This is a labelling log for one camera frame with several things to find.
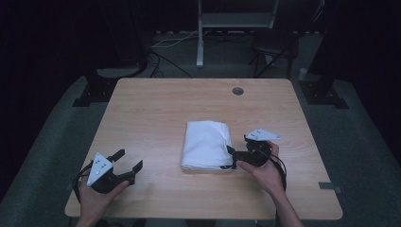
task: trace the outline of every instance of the person's left hand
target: person's left hand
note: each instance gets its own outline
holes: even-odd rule
[[[124,191],[124,189],[130,184],[130,182],[125,181],[116,186],[108,194],[101,194],[86,184],[89,173],[90,169],[83,173],[79,187],[80,217],[77,224],[79,227],[95,226],[95,224],[103,217],[114,198]]]

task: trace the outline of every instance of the wooden table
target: wooden table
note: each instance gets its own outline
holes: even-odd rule
[[[233,88],[244,90],[242,96]],[[121,79],[84,162],[121,148],[114,173],[140,160],[136,184],[116,198],[106,217],[274,219],[275,207],[242,169],[181,169],[187,121],[214,120],[230,127],[233,146],[245,150],[244,133],[260,127],[282,136],[280,157],[288,170],[288,197],[300,218],[338,219],[342,211],[304,113],[286,79]],[[65,207],[79,216],[72,194]]]

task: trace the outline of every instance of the hand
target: hand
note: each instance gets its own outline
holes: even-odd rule
[[[95,226],[103,217],[114,198],[124,191],[124,189],[130,184],[130,182],[125,181],[116,186],[108,194],[101,194],[86,184],[89,172],[90,169],[83,173],[79,187],[80,218],[77,224],[79,227]]]
[[[271,154],[278,157],[278,146],[270,141],[268,141],[268,143],[271,145]],[[271,159],[278,162],[278,160],[273,156],[271,156]],[[237,161],[236,164],[244,170],[250,172],[256,178],[260,186],[269,194],[285,191],[281,181],[280,173],[270,160],[268,160],[261,167],[252,166],[242,161]]]
[[[278,146],[268,141],[271,145],[271,154],[278,157]],[[278,216],[280,217],[280,224],[283,227],[303,227],[303,223],[292,207],[286,191],[281,182],[280,172],[271,161],[267,161],[261,167],[252,166],[248,163],[237,161],[236,164],[252,175],[259,182],[260,186],[267,191],[277,208]]]

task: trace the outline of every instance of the folded white towel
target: folded white towel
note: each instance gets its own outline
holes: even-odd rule
[[[223,169],[231,166],[233,158],[229,128],[215,121],[188,121],[183,145],[182,168],[191,170]]]

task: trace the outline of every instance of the metal bracket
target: metal bracket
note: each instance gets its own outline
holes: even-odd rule
[[[342,189],[339,186],[335,186],[332,183],[322,183],[319,182],[319,187],[321,189],[332,189],[334,190],[337,194],[341,194],[342,193]]]
[[[281,136],[271,133],[270,131],[266,131],[264,129],[257,128],[256,130],[251,131],[248,134],[246,134],[245,138],[252,139],[255,141],[266,141],[266,140],[281,139]]]
[[[113,163],[110,162],[100,153],[95,155],[94,164],[92,165],[91,173],[88,178],[88,186],[91,186],[99,178],[101,178],[107,171],[113,168]]]

